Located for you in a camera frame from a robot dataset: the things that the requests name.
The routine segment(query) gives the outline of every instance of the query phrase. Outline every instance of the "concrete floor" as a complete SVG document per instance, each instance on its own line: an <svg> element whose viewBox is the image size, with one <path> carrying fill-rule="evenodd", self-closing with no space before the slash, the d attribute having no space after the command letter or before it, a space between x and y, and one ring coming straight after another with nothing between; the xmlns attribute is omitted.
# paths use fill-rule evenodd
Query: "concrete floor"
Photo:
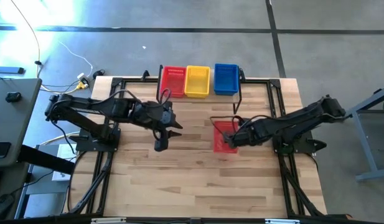
<svg viewBox="0 0 384 224"><path fill-rule="evenodd" d="M181 27L269 29L265 0L95 0L28 1L18 6L34 25L87 27ZM278 29L384 29L381 0L272 0ZM10 1L0 1L0 65L26 68L19 77L34 77L36 45ZM271 34L38 32L43 83L66 85L89 66L69 54L62 41L86 57L94 71L108 75L158 72L164 65L237 63L248 77L279 77ZM384 35L279 35L286 76L297 78L304 105L330 94L350 108L384 87ZM88 90L78 96L88 96ZM50 94L40 92L25 143L33 146L60 135L44 121ZM66 132L78 131L60 123ZM317 154L328 213L349 213L358 220L384 222L384 178L357 183L368 164L352 121L322 125L314 137L328 144ZM58 201L51 197L46 201ZM32 200L37 208L44 200ZM28 209L27 216L58 211Z"/></svg>

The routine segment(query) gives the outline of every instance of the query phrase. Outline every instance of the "red basket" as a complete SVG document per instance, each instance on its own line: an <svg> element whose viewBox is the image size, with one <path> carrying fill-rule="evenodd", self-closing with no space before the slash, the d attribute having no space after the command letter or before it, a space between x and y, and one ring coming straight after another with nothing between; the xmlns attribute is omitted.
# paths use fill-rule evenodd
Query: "red basket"
<svg viewBox="0 0 384 224"><path fill-rule="evenodd" d="M171 90L171 97L183 97L186 68L165 66L161 77L160 94L166 88Z"/></svg>
<svg viewBox="0 0 384 224"><path fill-rule="evenodd" d="M231 121L214 121L214 125L223 133L234 133ZM234 122L235 129L238 129L237 122ZM216 128L214 128L214 152L237 153L238 148L232 149L228 143L223 140L223 136Z"/></svg>

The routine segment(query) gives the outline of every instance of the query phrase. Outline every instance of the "blue basket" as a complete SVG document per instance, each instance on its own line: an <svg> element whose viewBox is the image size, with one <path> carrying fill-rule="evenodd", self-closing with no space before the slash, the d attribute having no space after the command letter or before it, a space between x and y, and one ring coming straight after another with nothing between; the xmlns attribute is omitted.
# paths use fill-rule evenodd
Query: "blue basket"
<svg viewBox="0 0 384 224"><path fill-rule="evenodd" d="M239 66L215 64L214 92L217 95L233 96L239 91Z"/></svg>

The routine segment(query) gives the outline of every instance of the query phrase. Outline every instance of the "wooden table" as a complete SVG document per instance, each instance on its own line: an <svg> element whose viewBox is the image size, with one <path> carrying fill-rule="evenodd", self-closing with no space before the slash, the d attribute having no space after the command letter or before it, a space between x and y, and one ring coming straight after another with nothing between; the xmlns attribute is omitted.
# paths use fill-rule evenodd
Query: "wooden table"
<svg viewBox="0 0 384 224"><path fill-rule="evenodd" d="M107 98L111 79L97 77L92 98ZM296 79L280 80L286 112L301 108ZM243 101L238 115L270 115L264 85L242 84L241 88ZM156 99L154 83L127 83L126 89L143 101ZM240 147L238 154L213 153L213 126L208 118L232 115L234 100L228 96L228 101L216 103L215 97L210 96L209 103L187 98L173 100L176 119L184 128L179 131L182 136L171 138L169 148L163 152L154 151L151 131L120 124L121 139L111 169L105 216L286 217L279 162L271 141L262 146ZM103 122L96 115L90 118ZM96 153L86 153L75 170L72 206L91 184L95 158ZM304 154L296 154L296 164L302 189L325 213L315 163ZM291 195L297 210L293 191ZM95 207L99 196L98 189Z"/></svg>

